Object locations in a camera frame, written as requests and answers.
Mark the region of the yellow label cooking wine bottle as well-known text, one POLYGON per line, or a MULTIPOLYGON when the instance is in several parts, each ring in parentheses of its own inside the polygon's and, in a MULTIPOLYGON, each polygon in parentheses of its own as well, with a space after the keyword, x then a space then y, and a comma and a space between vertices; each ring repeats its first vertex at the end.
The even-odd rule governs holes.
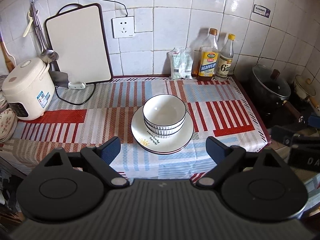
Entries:
POLYGON ((201 57, 197 72, 198 81, 210 81, 212 79, 218 55, 217 29, 210 28, 208 36, 201 46, 201 57))

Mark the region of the white hanging spoon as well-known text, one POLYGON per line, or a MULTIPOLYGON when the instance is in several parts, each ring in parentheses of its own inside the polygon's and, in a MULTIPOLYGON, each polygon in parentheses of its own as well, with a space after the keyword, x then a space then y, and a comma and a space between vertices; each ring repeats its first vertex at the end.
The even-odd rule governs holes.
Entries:
POLYGON ((27 27, 22 35, 22 37, 26 37, 31 29, 31 25, 33 23, 33 17, 32 17, 32 14, 31 14, 31 11, 28 11, 28 24, 27 24, 27 27))

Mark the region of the black wok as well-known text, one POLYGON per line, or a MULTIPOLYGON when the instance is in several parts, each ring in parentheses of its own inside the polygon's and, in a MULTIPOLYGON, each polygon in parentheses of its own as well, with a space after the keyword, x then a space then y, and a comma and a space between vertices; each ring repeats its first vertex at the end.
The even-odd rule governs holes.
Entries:
POLYGON ((266 128, 304 123, 304 116, 290 102, 291 88, 279 70, 256 64, 251 81, 266 128))

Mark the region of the white Morning Honey plate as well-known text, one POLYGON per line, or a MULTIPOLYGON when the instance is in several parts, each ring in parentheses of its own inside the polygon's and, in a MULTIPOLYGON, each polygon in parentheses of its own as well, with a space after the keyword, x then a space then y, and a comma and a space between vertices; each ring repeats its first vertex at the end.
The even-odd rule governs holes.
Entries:
POLYGON ((131 121, 131 132, 136 142, 154 151, 168 152, 178 149, 191 141, 194 124, 190 114, 187 112, 184 124, 179 132, 168 138, 159 138, 148 130, 143 118, 143 110, 140 107, 133 115, 131 121))

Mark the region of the metal ladle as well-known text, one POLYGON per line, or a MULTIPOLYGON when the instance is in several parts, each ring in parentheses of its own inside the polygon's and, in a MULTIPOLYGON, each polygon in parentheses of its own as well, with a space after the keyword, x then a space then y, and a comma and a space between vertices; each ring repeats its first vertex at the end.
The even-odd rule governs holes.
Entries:
POLYGON ((35 2, 31 1, 30 3, 30 11, 31 11, 31 16, 33 18, 33 23, 34 23, 34 31, 37 37, 37 40, 40 45, 40 58, 44 63, 51 63, 55 62, 58 60, 59 55, 56 51, 49 49, 46 39, 44 38, 44 34, 40 25, 40 20, 37 16, 37 11, 35 8, 35 2))

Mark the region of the white vinegar bottle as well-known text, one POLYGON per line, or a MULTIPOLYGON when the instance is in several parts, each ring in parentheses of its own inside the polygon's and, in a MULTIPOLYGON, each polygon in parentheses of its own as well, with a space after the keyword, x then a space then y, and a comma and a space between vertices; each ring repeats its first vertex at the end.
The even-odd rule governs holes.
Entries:
POLYGON ((234 56, 234 40, 235 35, 228 34, 227 42, 220 51, 215 73, 215 78, 218 81, 225 81, 228 76, 234 56))

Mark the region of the white cutting board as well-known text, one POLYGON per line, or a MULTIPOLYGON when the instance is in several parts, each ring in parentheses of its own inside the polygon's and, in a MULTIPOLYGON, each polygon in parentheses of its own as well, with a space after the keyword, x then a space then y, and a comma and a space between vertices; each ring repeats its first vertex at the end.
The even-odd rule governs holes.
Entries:
POLYGON ((101 6, 78 5, 45 20, 57 67, 71 83, 100 83, 113 79, 101 6))

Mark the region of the white plastic seasoning bag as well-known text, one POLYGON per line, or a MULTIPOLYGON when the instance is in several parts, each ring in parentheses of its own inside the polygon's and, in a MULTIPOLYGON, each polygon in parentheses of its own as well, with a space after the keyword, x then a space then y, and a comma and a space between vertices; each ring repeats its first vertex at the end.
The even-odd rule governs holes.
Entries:
POLYGON ((176 47, 168 52, 170 60, 171 79, 184 78, 184 48, 176 47))

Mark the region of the white wall socket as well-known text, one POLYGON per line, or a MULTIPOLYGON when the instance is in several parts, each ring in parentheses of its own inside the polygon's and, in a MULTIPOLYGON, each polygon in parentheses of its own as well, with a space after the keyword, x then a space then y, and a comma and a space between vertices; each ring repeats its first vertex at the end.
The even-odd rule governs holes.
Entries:
POLYGON ((133 16, 112 19, 114 38, 133 37, 135 35, 135 18, 133 16))

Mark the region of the cream enamel saucepan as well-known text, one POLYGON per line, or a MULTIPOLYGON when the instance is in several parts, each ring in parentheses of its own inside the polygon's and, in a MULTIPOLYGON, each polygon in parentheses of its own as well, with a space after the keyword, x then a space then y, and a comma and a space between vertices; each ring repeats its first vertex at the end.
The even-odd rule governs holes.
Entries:
POLYGON ((316 90, 311 85, 309 78, 305 79, 301 75, 296 75, 294 78, 294 87, 296 94, 305 101, 309 101, 314 109, 319 112, 319 103, 316 101, 316 90))

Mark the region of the white ribbed bowl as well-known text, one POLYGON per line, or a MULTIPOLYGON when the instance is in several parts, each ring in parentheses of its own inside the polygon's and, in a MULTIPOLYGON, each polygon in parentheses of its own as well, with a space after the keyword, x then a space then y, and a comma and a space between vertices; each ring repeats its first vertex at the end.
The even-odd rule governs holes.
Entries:
POLYGON ((145 125, 150 132, 152 132, 155 136, 157 136, 159 138, 171 137, 171 136, 175 135, 177 132, 179 132, 183 126, 183 125, 180 125, 175 128, 172 128, 172 129, 157 129, 157 128, 154 128, 148 124, 145 124, 145 125))
POLYGON ((172 129, 172 128, 175 128, 177 126, 180 126, 180 125, 183 125, 184 124, 184 121, 185 121, 185 118, 183 118, 182 120, 180 120, 178 123, 174 124, 174 125, 168 125, 168 126, 160 126, 160 125, 155 125, 155 124, 152 124, 151 122, 149 122, 148 120, 146 120, 146 118, 144 118, 144 122, 145 124, 148 124, 154 128, 157 128, 157 129, 172 129))
POLYGON ((178 124, 186 114, 184 102, 169 94, 159 94, 151 97, 143 105, 143 116, 156 126, 173 126, 178 124))

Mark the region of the blue wall sticker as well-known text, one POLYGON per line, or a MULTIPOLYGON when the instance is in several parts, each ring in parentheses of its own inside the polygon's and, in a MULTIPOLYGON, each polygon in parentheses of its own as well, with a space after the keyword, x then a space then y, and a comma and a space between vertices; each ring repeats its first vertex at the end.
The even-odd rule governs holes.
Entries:
POLYGON ((253 13, 263 16, 265 18, 269 18, 270 16, 270 9, 263 7, 262 5, 254 4, 253 5, 253 13))

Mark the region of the glass wok lid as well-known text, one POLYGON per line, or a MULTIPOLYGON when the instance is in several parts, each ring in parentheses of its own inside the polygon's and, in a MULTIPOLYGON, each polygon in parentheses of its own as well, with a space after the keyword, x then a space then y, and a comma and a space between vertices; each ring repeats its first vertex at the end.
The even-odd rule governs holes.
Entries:
POLYGON ((291 95, 289 84, 280 77, 280 71, 277 69, 256 64, 251 70, 251 81, 255 91, 266 98, 284 101, 291 95))

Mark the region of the pink bunny ceramic plate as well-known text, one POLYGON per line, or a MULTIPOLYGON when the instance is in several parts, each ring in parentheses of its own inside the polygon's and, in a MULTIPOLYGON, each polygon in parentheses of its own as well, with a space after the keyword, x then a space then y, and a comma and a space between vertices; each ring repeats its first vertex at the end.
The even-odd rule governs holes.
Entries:
POLYGON ((141 148, 143 148, 144 150, 150 152, 150 153, 153 153, 153 154, 157 154, 157 155, 169 155, 169 154, 173 154, 173 153, 177 153, 179 152, 180 150, 184 149, 188 144, 186 143, 185 145, 183 145, 182 147, 178 148, 178 149, 175 149, 173 151, 168 151, 168 152, 161 152, 161 151, 154 151, 154 150, 151 150, 151 149, 148 149, 147 147, 143 146, 142 144, 140 144, 139 142, 137 143, 141 148))

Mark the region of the striped checkered tablecloth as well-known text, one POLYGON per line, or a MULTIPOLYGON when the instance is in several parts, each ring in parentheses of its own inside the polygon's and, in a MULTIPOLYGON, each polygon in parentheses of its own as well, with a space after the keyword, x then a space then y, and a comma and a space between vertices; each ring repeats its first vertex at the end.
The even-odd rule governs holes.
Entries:
POLYGON ((42 117, 18 122, 11 139, 1 144, 1 158, 29 174, 56 147, 76 152, 114 136, 121 140, 121 152, 111 164, 116 171, 128 178, 158 179, 197 179, 211 170, 215 163, 205 148, 210 136, 249 152, 271 141, 253 104, 231 77, 223 82, 131 77, 84 90, 59 88, 42 117), (177 153, 150 153, 131 133, 135 111, 157 94, 179 97, 193 120, 193 137, 177 153))

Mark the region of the wooden spatula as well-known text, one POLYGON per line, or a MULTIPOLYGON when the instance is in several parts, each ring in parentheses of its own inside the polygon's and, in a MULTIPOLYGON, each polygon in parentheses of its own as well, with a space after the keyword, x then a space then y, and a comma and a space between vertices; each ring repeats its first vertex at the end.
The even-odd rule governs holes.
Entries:
POLYGON ((2 50, 2 53, 3 53, 3 56, 4 56, 4 60, 5 60, 5 64, 6 64, 7 70, 9 72, 12 72, 16 67, 16 60, 9 53, 9 51, 7 50, 7 47, 6 47, 5 43, 4 43, 4 40, 3 40, 3 37, 2 37, 1 34, 0 34, 0 44, 1 44, 1 50, 2 50))

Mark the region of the white handled knife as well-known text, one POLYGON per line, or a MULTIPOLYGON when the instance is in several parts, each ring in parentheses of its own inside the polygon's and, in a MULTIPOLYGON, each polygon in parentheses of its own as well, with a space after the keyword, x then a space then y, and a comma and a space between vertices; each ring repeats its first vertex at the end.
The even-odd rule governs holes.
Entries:
POLYGON ((69 82, 68 83, 68 88, 69 89, 77 89, 77 90, 82 90, 86 88, 86 84, 84 82, 80 82, 80 83, 72 83, 69 82))

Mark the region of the white rice cooker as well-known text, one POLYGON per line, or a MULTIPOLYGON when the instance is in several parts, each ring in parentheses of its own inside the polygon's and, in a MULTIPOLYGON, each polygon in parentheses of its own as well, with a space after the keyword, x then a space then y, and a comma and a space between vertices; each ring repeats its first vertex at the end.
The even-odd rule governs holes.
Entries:
POLYGON ((48 70, 36 57, 20 63, 3 81, 3 95, 19 119, 35 120, 47 110, 55 92, 48 70))

